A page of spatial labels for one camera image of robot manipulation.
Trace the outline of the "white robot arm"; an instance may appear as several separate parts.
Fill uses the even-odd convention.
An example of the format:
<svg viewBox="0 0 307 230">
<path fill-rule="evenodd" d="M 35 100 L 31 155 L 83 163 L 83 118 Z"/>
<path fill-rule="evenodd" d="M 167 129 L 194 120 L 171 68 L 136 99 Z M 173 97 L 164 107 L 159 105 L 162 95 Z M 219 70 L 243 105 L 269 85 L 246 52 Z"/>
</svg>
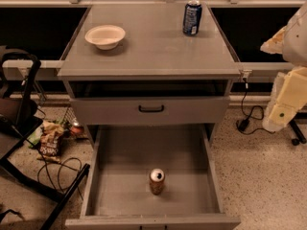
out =
<svg viewBox="0 0 307 230">
<path fill-rule="evenodd" d="M 265 110 L 262 126 L 267 131 L 276 132 L 307 104 L 307 2 L 286 26 L 261 45 L 260 50 L 280 54 L 294 66 L 287 74 L 277 74 Z"/>
</svg>

